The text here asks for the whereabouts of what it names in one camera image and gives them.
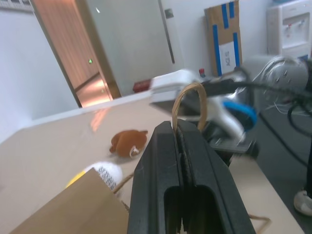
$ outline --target wooden door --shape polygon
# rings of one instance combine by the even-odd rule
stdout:
[[[95,55],[75,9],[74,0],[33,0],[37,14],[74,87],[96,76]]]

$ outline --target gray carpet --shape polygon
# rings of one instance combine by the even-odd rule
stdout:
[[[277,110],[268,110],[264,116],[281,134],[289,146],[305,161],[308,161],[311,140],[298,134],[288,123],[286,115]],[[312,130],[312,119],[295,117],[300,126]],[[260,146],[258,164],[283,202],[306,234],[312,234],[312,217],[299,214],[293,208],[293,197],[306,182],[306,168],[299,164],[259,120],[257,126],[248,133],[256,138]]]

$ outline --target sneaker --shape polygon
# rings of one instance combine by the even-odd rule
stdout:
[[[302,190],[297,192],[293,200],[295,209],[307,216],[312,216],[312,199],[308,197],[307,191]]]

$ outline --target beige tabletop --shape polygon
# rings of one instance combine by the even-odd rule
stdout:
[[[127,176],[140,157],[128,160],[110,154],[114,134],[148,130],[150,139],[153,129],[170,119],[145,98],[17,132],[0,145],[0,233],[9,233],[92,163],[114,162]],[[255,161],[236,159],[230,170],[248,213],[272,220],[265,234],[303,233]],[[131,188],[129,181],[120,193],[128,205]],[[261,222],[253,225],[257,228]]]

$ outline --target yellow object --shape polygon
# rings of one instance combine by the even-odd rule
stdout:
[[[82,177],[84,174],[86,174],[86,172],[82,171],[82,172],[79,172],[77,175],[75,175],[75,177],[72,178],[71,181],[69,181],[69,183],[66,185],[66,188],[70,186],[72,183],[74,183],[76,180],[78,180],[80,177]]]

